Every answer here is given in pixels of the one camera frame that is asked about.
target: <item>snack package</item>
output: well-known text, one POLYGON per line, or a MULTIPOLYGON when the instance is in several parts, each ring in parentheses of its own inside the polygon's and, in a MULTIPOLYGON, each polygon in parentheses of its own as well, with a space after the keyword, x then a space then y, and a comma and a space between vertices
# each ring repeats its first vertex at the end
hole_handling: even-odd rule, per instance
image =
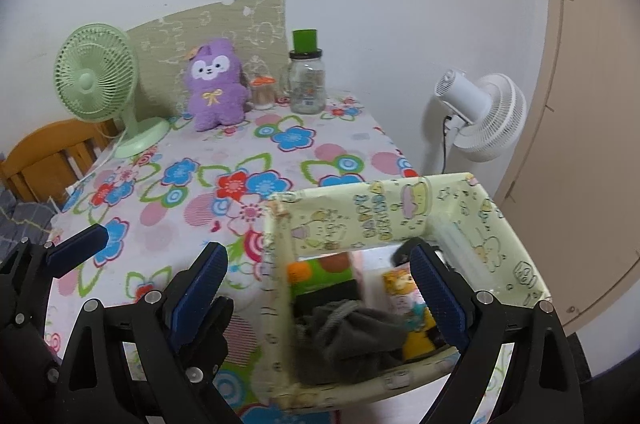
POLYGON ((293 297, 351 280, 349 253, 289 263, 287 279, 293 297))
POLYGON ((382 275, 385 292, 391 300, 391 312, 404 317, 409 334, 402 347, 404 360, 430 354, 444 346, 436 322, 411 276, 408 264, 382 275))

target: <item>fan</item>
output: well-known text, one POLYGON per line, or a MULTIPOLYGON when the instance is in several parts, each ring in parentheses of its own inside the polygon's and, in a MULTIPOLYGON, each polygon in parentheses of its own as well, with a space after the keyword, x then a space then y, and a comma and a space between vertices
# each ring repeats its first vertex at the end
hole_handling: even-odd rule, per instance
POLYGON ((100 123, 120 115, 125 133, 115 156, 131 157, 169 131, 160 117, 138 122, 133 93, 138 61, 127 34, 107 24, 76 29, 58 52, 53 84, 62 104, 82 121, 100 123))
POLYGON ((454 144, 469 160, 492 160, 522 133, 527 101, 504 74, 489 74, 471 83, 463 72, 447 70, 434 94, 457 114, 446 124, 445 156, 454 144))

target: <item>plush toy eye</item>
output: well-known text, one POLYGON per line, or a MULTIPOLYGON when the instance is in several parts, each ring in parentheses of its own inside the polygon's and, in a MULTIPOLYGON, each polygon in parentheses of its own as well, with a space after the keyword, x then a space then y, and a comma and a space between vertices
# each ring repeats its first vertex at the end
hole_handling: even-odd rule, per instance
POLYGON ((222 55, 216 56, 216 58, 213 60, 213 67, 218 72, 225 72, 229 69, 229 58, 222 55))
POLYGON ((191 66, 191 76, 196 79, 202 78, 207 64, 203 60, 194 61, 191 66))

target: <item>beige door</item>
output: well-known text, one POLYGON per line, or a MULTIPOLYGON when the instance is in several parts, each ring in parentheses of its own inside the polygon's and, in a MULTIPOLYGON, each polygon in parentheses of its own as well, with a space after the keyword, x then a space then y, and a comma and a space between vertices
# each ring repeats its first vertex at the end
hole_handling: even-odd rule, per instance
POLYGON ((550 0, 546 43, 500 204, 570 332, 640 277, 640 0, 550 0))

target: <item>gray cloth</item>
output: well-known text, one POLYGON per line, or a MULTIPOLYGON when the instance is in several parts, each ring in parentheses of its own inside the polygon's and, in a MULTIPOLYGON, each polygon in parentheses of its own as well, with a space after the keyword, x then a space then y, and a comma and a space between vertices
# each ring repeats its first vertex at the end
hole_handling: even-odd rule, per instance
POLYGON ((23 237, 43 244, 56 210, 49 203, 17 202, 14 194, 0 187, 0 262, 23 237))
POLYGON ((353 300, 314 308, 298 324, 296 373, 303 384, 354 383, 402 364, 404 320, 353 300))

